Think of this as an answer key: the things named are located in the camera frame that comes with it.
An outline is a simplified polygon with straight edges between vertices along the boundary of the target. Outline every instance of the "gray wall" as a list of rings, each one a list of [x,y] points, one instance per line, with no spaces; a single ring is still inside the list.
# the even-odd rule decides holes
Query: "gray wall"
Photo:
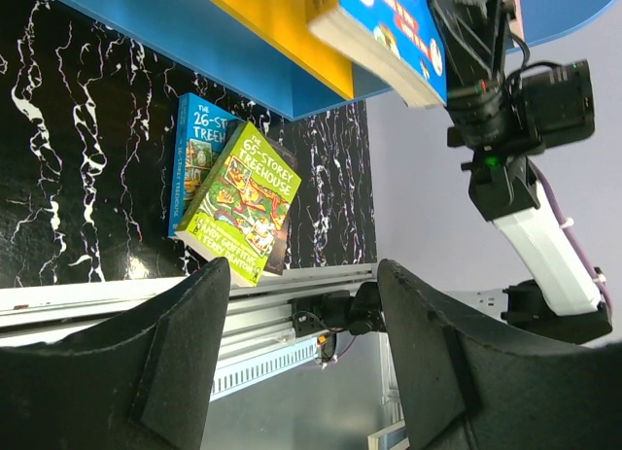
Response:
[[[550,151],[535,162],[551,181],[562,209],[593,264],[608,277],[622,309],[622,2],[563,39],[532,49],[532,60],[588,58],[596,134]],[[510,57],[514,67],[519,55]],[[505,287],[531,278],[499,232],[467,196],[460,171],[468,151],[445,147],[449,117],[442,109],[408,110],[393,92],[367,101],[375,216],[380,258],[391,258],[439,289]],[[614,317],[614,335],[622,321]]]

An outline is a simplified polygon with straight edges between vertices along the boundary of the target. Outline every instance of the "65-storey treehouse book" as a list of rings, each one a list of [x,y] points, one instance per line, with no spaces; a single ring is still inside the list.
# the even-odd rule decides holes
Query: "65-storey treehouse book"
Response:
[[[307,27],[409,107],[445,104],[445,52],[428,0],[305,0]]]
[[[179,99],[168,236],[225,147],[226,125],[236,117],[193,93]]]
[[[257,128],[240,123],[177,226],[207,260],[225,257],[231,281],[253,287],[283,227],[300,178]]]

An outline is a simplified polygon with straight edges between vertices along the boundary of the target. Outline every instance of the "gray floor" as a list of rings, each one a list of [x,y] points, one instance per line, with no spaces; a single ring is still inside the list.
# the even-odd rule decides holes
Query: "gray floor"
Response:
[[[304,365],[210,405],[201,450],[356,450],[386,424],[377,334],[336,365]]]

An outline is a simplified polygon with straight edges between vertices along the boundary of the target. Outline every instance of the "black marble table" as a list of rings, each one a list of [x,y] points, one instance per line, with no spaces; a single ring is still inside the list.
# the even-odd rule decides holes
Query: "black marble table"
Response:
[[[295,152],[288,268],[376,261],[364,103],[285,134],[261,106],[57,1],[0,0],[0,289],[197,268],[166,237],[188,91]]]

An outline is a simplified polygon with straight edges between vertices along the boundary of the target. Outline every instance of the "purple cable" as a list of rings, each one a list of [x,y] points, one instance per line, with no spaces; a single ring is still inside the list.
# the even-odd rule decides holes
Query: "purple cable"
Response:
[[[532,163],[532,167],[536,173],[537,179],[542,183],[542,188],[544,189],[546,198],[548,199],[548,202],[551,205],[551,209],[553,210],[553,215],[555,215],[555,219],[557,220],[557,223],[559,225],[563,225],[566,222],[566,218],[564,217],[564,214],[562,213],[560,204],[557,202],[557,199],[555,198],[555,193],[553,192],[553,188],[551,188],[551,184],[548,182],[548,180],[546,179],[544,174],[540,171],[540,169],[537,166],[535,166],[533,163]],[[603,282],[597,281],[599,279],[599,275],[598,273],[596,273],[594,266],[587,259],[587,256],[585,256],[585,253],[579,246],[579,243],[574,238],[574,234],[572,234],[572,230],[570,229],[569,226],[567,226],[567,227],[562,228],[562,231],[568,238],[570,245],[572,246],[572,248],[578,255],[579,259],[581,260],[581,263],[587,270],[587,273],[590,275],[592,280],[595,280],[594,283],[596,284],[599,291],[603,295],[606,305],[609,306],[609,308],[612,307],[611,296],[609,295],[609,291],[607,290]]]

